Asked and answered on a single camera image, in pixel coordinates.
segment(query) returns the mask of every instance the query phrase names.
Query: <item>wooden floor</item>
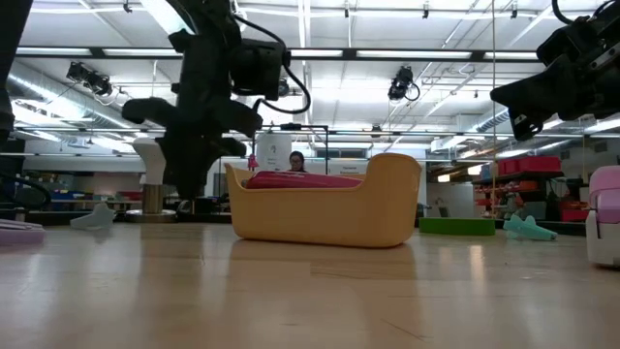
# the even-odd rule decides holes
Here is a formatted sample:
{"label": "wooden floor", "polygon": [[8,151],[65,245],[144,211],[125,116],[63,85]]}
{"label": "wooden floor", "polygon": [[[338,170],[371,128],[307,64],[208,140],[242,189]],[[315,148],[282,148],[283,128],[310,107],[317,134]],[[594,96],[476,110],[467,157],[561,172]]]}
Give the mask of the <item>wooden floor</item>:
{"label": "wooden floor", "polygon": [[585,238],[367,250],[116,225],[0,248],[0,348],[618,348],[620,271]]}

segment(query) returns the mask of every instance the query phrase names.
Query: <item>mint green toy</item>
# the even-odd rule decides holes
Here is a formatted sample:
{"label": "mint green toy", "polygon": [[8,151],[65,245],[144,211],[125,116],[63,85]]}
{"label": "mint green toy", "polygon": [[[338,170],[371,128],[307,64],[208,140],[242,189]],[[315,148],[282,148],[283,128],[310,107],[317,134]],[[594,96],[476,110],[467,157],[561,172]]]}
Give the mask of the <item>mint green toy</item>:
{"label": "mint green toy", "polygon": [[557,233],[537,226],[536,220],[534,220],[532,216],[528,216],[523,221],[516,214],[513,214],[511,220],[504,222],[504,229],[509,231],[509,238],[530,238],[534,240],[551,241],[556,240],[558,237]]}

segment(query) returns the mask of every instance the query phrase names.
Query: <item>person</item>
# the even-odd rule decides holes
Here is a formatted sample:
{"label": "person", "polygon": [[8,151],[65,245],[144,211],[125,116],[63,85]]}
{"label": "person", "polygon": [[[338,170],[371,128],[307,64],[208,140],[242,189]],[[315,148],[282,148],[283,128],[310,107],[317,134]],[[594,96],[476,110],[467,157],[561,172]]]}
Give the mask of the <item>person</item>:
{"label": "person", "polygon": [[305,159],[303,158],[303,154],[301,152],[292,152],[289,156],[289,162],[291,163],[291,169],[289,172],[306,172],[304,168]]}

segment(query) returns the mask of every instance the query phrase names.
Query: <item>yellow tub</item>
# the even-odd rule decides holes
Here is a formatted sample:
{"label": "yellow tub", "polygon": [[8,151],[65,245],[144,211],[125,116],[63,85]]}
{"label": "yellow tub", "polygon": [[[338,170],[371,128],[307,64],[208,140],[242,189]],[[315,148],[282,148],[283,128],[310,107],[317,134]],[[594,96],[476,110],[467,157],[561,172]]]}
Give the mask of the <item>yellow tub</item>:
{"label": "yellow tub", "polygon": [[252,172],[226,165],[232,226],[241,238],[392,247],[414,231],[421,167],[414,158],[373,156],[355,188],[251,189]]}

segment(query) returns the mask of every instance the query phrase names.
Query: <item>green mat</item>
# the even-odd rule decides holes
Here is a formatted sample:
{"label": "green mat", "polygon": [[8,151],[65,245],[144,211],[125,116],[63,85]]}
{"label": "green mat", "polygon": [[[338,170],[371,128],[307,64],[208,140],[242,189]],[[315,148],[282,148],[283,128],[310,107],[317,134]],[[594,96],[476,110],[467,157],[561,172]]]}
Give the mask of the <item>green mat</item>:
{"label": "green mat", "polygon": [[419,232],[463,237],[495,235],[495,221],[484,218],[420,218]]}

